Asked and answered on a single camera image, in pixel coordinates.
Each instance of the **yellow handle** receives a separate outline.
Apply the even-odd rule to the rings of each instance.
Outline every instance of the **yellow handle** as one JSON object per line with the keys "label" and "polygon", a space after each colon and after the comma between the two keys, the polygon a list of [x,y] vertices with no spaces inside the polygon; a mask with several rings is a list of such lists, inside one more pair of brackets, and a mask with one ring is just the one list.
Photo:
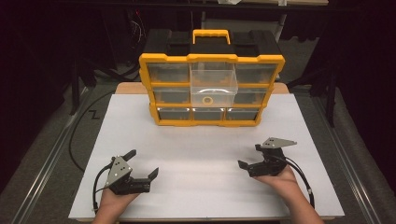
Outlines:
{"label": "yellow handle", "polygon": [[192,31],[192,44],[195,44],[196,36],[209,36],[209,37],[222,37],[227,39],[227,44],[231,44],[230,35],[228,30],[193,30]]}

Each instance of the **yellow frame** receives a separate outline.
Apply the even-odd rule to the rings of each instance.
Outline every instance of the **yellow frame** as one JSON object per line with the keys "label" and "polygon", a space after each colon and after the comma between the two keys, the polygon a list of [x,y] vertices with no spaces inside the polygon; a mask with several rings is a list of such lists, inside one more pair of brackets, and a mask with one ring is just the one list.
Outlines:
{"label": "yellow frame", "polygon": [[[262,111],[267,107],[268,100],[274,89],[277,74],[282,70],[285,59],[282,55],[259,55],[258,57],[238,57],[235,54],[189,54],[187,56],[167,56],[163,53],[143,53],[140,58],[140,77],[143,85],[148,90],[150,100],[149,111],[158,125],[171,126],[195,126],[195,125],[218,125],[225,127],[256,126],[261,122]],[[155,102],[154,87],[189,87],[189,82],[155,82],[149,75],[148,63],[198,63],[198,62],[226,62],[226,63],[273,63],[277,64],[274,73],[268,83],[240,83],[239,88],[265,88],[262,103],[259,105],[233,104],[233,108],[258,108],[259,112],[254,120],[227,120],[225,113],[220,120],[195,120],[192,119],[191,103],[188,104],[160,104]],[[160,119],[159,107],[183,107],[190,109],[189,120]]]}

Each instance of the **yellow organizer box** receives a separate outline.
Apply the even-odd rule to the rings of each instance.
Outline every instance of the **yellow organizer box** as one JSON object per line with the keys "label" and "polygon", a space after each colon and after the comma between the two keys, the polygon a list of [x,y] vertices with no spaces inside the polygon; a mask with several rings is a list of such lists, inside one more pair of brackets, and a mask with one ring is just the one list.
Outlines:
{"label": "yellow organizer box", "polygon": [[158,125],[256,126],[285,59],[269,31],[150,30],[139,59]]}

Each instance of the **human hand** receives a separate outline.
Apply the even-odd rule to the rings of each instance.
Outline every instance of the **human hand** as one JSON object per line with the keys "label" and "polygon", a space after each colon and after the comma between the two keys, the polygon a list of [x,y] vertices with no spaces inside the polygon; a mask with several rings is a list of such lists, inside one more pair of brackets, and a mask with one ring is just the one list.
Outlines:
{"label": "human hand", "polygon": [[301,192],[294,172],[288,165],[278,175],[261,175],[253,178],[271,186],[283,199],[288,199],[292,194]]}
{"label": "human hand", "polygon": [[115,223],[117,218],[125,211],[139,194],[116,195],[111,189],[104,189],[99,210],[93,223]]}
{"label": "human hand", "polygon": [[261,175],[254,176],[253,178],[271,186],[282,197],[290,210],[292,223],[323,223],[323,220],[303,195],[290,166],[287,165],[285,169],[276,176]]}

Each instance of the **white table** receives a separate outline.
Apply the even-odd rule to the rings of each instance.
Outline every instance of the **white table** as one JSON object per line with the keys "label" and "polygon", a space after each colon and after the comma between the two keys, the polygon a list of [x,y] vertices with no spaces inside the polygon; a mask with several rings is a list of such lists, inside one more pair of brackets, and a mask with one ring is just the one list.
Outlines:
{"label": "white table", "polygon": [[[159,167],[150,193],[140,195],[120,220],[230,220],[282,219],[289,210],[268,186],[250,178],[238,160],[262,161],[255,150],[268,137],[289,139],[285,156],[303,169],[322,218],[344,215],[303,116],[292,94],[273,94],[257,127],[157,126],[149,114],[145,94],[115,94],[87,165],[70,218],[90,221],[92,186],[97,173],[112,156],[131,149],[128,161],[134,178],[145,178]],[[99,179],[98,188],[106,181]],[[304,182],[299,184],[306,194]],[[97,193],[100,202],[101,193]]]}

